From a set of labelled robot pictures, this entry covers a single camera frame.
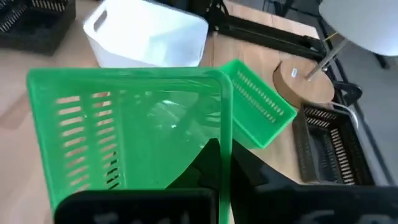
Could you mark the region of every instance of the dark brown basket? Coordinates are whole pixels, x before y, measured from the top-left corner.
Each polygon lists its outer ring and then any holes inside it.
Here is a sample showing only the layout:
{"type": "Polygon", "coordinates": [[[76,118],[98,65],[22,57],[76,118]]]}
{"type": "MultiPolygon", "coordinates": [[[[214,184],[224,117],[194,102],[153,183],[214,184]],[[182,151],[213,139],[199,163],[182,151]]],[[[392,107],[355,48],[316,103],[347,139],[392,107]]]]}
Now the dark brown basket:
{"type": "Polygon", "coordinates": [[[304,182],[374,185],[348,113],[304,104],[293,130],[304,182]]]}
{"type": "Polygon", "coordinates": [[[52,55],[75,17],[75,0],[0,0],[0,47],[52,55]]]}

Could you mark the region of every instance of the lamp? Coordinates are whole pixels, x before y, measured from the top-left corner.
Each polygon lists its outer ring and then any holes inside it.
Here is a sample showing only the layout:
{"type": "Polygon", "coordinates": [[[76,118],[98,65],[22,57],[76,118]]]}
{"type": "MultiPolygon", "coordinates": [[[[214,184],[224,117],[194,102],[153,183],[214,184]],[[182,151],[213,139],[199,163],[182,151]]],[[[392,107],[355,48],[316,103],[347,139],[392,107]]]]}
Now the lamp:
{"type": "Polygon", "coordinates": [[[318,64],[293,57],[284,60],[274,72],[274,85],[290,104],[327,103],[334,88],[322,72],[324,67],[349,41],[374,53],[398,55],[397,0],[323,0],[322,18],[344,39],[318,64]]]}

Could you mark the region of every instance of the white plastic bin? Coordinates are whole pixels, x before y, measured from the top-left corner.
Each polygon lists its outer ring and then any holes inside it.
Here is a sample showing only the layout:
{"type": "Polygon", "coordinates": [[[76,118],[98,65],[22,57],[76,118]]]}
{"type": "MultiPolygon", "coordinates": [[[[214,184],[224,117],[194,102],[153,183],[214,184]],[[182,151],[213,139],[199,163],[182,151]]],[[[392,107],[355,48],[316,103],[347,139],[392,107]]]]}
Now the white plastic bin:
{"type": "Polygon", "coordinates": [[[105,0],[83,29],[100,67],[195,67],[208,24],[156,2],[105,0]]]}

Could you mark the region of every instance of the wooden table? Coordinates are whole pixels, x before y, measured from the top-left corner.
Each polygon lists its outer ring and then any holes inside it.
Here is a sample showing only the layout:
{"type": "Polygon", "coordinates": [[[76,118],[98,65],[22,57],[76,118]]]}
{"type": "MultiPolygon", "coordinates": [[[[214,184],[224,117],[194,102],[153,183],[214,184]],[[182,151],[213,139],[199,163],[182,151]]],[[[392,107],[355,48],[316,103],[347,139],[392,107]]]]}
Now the wooden table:
{"type": "MultiPolygon", "coordinates": [[[[84,18],[98,3],[77,0],[76,22],[53,57],[14,50],[0,50],[0,223],[51,223],[40,151],[25,88],[25,76],[33,67],[97,67],[82,29],[84,18]]],[[[229,13],[300,35],[318,37],[313,27],[227,3],[229,13]]],[[[219,66],[240,58],[273,86],[272,72],[289,54],[213,34],[206,42],[201,66],[219,66]]],[[[272,144],[253,151],[273,168],[300,182],[297,158],[289,126],[272,144]]]]}

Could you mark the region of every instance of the green basket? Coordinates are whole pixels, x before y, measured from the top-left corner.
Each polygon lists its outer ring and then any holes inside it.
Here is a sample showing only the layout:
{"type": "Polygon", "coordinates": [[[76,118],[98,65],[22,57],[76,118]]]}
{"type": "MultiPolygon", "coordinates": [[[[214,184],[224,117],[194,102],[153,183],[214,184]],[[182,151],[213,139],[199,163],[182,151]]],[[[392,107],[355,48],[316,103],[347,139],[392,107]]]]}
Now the green basket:
{"type": "Polygon", "coordinates": [[[234,88],[233,138],[246,149],[264,149],[294,119],[296,110],[240,60],[221,70],[234,88]]]}
{"type": "Polygon", "coordinates": [[[27,78],[51,208],[81,190],[165,189],[211,138],[228,223],[232,84],[212,68],[40,68],[27,78]]]}

